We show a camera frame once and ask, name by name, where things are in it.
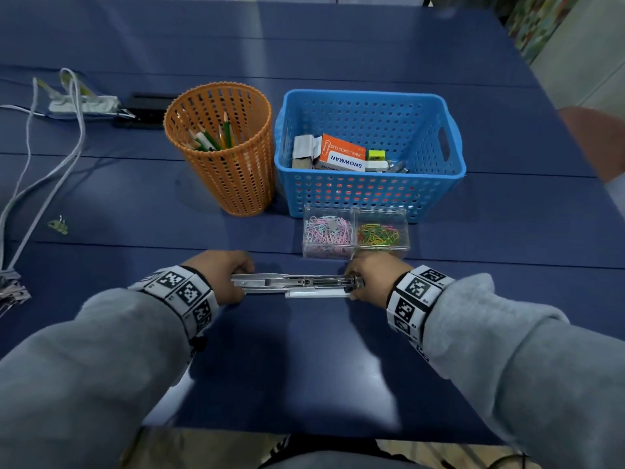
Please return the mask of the black flat device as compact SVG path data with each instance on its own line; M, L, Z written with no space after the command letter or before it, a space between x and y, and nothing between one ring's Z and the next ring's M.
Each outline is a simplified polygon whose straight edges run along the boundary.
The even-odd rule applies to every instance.
M121 102L113 126L124 129L163 130L168 107L177 98L167 93L133 93Z

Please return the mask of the person's right forearm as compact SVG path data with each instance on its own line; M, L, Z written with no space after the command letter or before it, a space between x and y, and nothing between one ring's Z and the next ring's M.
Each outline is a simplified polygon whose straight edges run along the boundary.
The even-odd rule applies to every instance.
M443 291L423 343L489 429L543 469L625 469L625 341L501 298L480 274Z

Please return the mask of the person's right hand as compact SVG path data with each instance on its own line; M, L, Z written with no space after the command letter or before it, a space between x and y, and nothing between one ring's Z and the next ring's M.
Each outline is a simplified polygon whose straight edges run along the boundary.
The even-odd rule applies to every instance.
M355 300L386 309L389 296L397 280L413 267L387 252L361 251L353 259L364 258L364 280L366 299Z

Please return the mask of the colourful patterned mat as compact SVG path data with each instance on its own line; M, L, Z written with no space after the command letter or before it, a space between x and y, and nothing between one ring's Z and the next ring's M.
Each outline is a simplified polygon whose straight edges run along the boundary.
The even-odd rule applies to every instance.
M531 65L579 0L518 0L504 25Z

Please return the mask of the silver stapler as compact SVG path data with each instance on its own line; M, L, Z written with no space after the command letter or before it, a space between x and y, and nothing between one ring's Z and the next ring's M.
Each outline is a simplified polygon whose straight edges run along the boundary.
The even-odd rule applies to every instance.
M360 276L279 273L232 275L231 281L246 294L283 294L285 298L347 298L365 286Z

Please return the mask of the person's left hand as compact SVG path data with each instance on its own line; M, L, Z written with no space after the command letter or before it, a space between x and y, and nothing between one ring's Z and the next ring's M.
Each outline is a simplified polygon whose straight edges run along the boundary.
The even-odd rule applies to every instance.
M229 254L246 254L244 251L208 250L181 264L197 271L212 287L220 306L229 304Z

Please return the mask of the white power strip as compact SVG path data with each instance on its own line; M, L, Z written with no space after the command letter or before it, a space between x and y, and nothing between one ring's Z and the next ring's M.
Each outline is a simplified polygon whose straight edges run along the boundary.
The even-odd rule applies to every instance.
M121 107L121 101L114 95L82 96L79 103L83 114L90 116L116 115ZM70 95L61 95L51 100L48 110L51 114L76 113L73 98Z

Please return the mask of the orange perforated pen holder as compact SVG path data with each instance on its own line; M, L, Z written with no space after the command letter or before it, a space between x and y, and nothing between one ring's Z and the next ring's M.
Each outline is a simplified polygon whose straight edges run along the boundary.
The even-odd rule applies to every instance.
M225 110L234 136L230 149L224 149ZM195 148L188 129L195 130L199 124L221 137L223 150ZM275 146L272 108L261 91L233 82L190 89L168 107L164 130L225 212L249 217L269 206L275 192Z

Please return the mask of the white and green pencil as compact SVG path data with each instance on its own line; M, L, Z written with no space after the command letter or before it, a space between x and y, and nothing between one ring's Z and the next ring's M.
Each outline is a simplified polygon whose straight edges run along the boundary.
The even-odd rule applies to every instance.
M197 143L196 149L206 152L223 150L221 137L207 130L203 124L197 125L195 130L188 129L187 132Z

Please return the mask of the white marker wristband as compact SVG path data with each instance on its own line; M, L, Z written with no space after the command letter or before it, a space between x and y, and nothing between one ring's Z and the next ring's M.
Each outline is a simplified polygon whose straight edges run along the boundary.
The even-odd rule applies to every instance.
M423 350L426 320L443 291L454 282L452 277L420 265L396 280L387 299L388 325L405 336L426 362L429 362Z
M148 294L172 309L190 341L202 335L220 312L212 286L197 271L182 266L158 269L129 290Z

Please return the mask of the orange and white staple box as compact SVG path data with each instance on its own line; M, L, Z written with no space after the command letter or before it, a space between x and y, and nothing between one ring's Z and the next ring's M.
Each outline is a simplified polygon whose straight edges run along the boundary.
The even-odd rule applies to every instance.
M367 150L364 146L323 134L319 139L320 153L314 168L332 171L366 172Z

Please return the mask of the clear box of pink paperclips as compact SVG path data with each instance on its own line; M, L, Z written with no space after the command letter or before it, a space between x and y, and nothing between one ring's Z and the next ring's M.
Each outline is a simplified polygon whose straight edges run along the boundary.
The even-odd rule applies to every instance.
M305 205L302 255L307 259L350 260L357 249L356 208Z

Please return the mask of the grey and white small box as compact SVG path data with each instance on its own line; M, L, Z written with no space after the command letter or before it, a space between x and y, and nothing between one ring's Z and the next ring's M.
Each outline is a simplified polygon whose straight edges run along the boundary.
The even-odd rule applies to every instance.
M322 151L322 136L311 134L294 138L292 169L314 169Z

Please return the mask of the blue perforated plastic basket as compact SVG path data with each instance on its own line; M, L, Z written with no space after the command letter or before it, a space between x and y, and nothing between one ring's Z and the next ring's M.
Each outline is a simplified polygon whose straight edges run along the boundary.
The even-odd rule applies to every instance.
M292 168L294 138L329 134L386 152L407 173ZM294 218L304 206L402 209L418 223L465 177L463 140L443 97L433 93L293 89L274 126L278 191Z

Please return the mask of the clear box of coloured paperclips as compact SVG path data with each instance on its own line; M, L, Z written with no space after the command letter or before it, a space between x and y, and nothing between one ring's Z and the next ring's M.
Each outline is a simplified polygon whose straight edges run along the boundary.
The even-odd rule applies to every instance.
M355 211L356 252L383 251L406 258L410 234L404 209L357 208Z

